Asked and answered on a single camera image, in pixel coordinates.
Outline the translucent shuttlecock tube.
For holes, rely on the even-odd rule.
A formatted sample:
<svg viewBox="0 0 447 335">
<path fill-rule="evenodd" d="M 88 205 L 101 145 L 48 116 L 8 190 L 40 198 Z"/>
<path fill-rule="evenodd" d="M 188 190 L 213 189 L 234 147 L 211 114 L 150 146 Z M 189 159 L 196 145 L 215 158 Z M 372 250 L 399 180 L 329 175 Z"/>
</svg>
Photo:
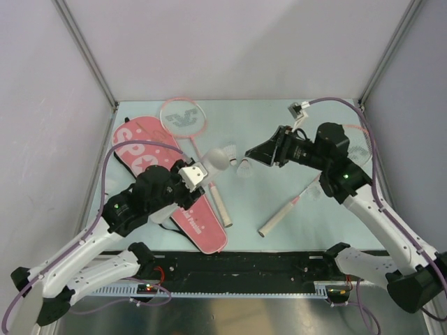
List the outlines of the translucent shuttlecock tube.
<svg viewBox="0 0 447 335">
<path fill-rule="evenodd" d="M 196 163 L 202 163 L 208 172 L 208 176 L 199 187 L 209 186 L 215 206 L 219 212 L 221 220 L 223 221 L 223 226 L 225 228 L 231 226 L 232 223 L 230 222 L 230 216 L 224 206 L 224 201 L 222 200 L 220 193 L 214 184 L 215 178 L 230 165 L 226 153 L 223 149 L 211 149 Z"/>
</svg>

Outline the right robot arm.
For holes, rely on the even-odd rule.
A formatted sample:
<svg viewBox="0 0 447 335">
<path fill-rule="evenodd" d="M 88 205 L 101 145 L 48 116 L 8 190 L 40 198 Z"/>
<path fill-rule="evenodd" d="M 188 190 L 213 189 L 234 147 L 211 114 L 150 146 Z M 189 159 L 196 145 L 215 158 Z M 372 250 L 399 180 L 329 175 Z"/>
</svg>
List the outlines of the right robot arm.
<svg viewBox="0 0 447 335">
<path fill-rule="evenodd" d="M 266 166 L 293 161 L 320 171 L 323 192 L 357 216 L 388 252 L 374 256 L 338 243 L 325 252 L 324 274 L 332 280 L 345 274 L 365 279 L 386 290 L 407 313 L 420 311 L 446 289 L 446 254 L 410 231 L 367 173 L 349 158 L 349 145 L 340 124 L 321 124 L 314 140 L 301 138 L 290 126 L 279 126 L 245 156 Z"/>
</svg>

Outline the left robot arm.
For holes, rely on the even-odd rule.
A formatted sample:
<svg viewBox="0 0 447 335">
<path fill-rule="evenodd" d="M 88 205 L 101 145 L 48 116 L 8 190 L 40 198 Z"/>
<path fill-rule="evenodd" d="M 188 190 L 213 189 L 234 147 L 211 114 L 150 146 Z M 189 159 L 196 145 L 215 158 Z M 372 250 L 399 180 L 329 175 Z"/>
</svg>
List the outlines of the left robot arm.
<svg viewBox="0 0 447 335">
<path fill-rule="evenodd" d="M 178 160 L 171 168 L 151 165 L 128 188 L 103 202 L 94 222 L 56 255 L 39 267 L 14 270 L 11 278 L 21 297 L 42 286 L 31 324 L 52 324 L 84 296 L 109 283 L 149 278 L 155 257 L 142 242 L 95 267 L 88 263 L 148 221 L 164 221 L 178 209 L 190 209 L 204 195 L 213 172 L 195 161 Z"/>
</svg>

